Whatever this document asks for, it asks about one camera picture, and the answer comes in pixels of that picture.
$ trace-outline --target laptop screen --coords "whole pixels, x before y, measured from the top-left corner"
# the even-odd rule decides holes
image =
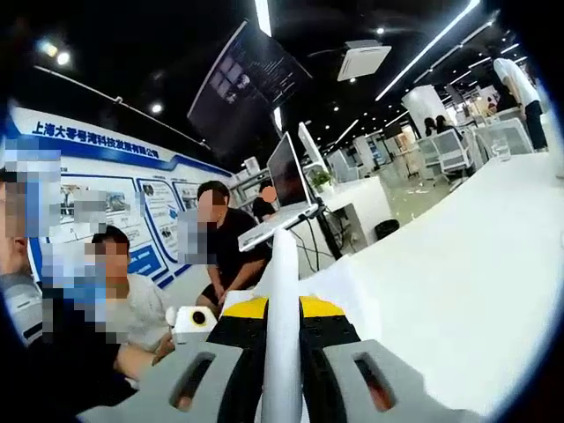
[[[288,133],[284,134],[268,160],[272,183],[278,195],[280,207],[309,202],[299,163]]]

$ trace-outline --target ceiling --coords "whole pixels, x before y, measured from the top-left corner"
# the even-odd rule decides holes
[[[270,0],[273,38],[313,76],[282,106],[284,130],[293,134],[298,122],[310,121],[312,137],[323,149],[357,118],[359,123],[343,143],[351,142],[353,135],[383,128],[404,112],[401,98],[405,90],[414,87],[413,81],[491,18],[491,11],[479,5],[381,100],[375,101],[382,89],[467,4],[468,0]],[[35,61],[112,98],[120,96],[123,102],[146,113],[150,113],[151,104],[159,101],[164,109],[155,117],[199,142],[204,134],[191,127],[186,113],[217,54],[244,19],[257,25],[254,0],[207,0],[189,2],[189,7],[172,0],[157,4],[146,0],[86,2],[75,5],[70,13],[42,31],[46,39],[70,52],[70,63],[58,66],[54,59],[40,53]],[[376,32],[379,27],[384,28],[383,34]],[[374,75],[357,78],[355,83],[338,82],[345,42],[366,39],[377,39],[392,47],[381,68]],[[447,83],[482,58],[479,53],[485,52],[486,45],[509,46],[513,42],[512,34],[506,34],[495,23],[435,67],[419,85],[433,84],[442,95]],[[516,48],[509,56],[513,54],[522,56],[523,52]],[[488,68],[490,63],[473,68],[471,75],[460,80],[458,88],[465,92],[475,80],[480,85],[488,84]],[[17,97],[24,106],[93,122],[213,161],[209,150],[84,88],[37,70],[30,79]],[[252,148],[234,146],[233,157],[221,165],[237,170],[251,155],[264,164],[277,141],[272,123],[260,122]]]

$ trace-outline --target laptop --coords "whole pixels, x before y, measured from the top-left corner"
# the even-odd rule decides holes
[[[271,173],[280,210],[267,221],[239,236],[240,251],[249,251],[257,244],[270,239],[277,229],[286,229],[297,223],[300,215],[310,216],[317,210],[317,203],[311,200],[300,162],[288,133],[284,134],[266,166]]]

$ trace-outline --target black pants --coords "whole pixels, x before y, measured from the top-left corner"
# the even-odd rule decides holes
[[[540,116],[543,111],[540,108],[538,100],[529,103],[525,108],[525,115],[527,116],[527,129],[529,130],[529,137],[531,137],[532,146],[535,150],[546,147],[546,137],[543,131],[543,125],[540,123]]]

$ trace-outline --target exhibition wall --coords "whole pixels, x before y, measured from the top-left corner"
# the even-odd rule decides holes
[[[61,153],[58,199],[49,200],[61,206],[59,225],[30,240],[37,271],[47,244],[91,241],[95,225],[75,221],[75,201],[90,199],[105,204],[106,222],[128,235],[130,272],[151,278],[176,305],[195,301],[209,279],[204,266],[178,262],[179,214],[196,208],[200,183],[229,182],[232,174],[112,130],[25,108],[12,108],[6,139]]]

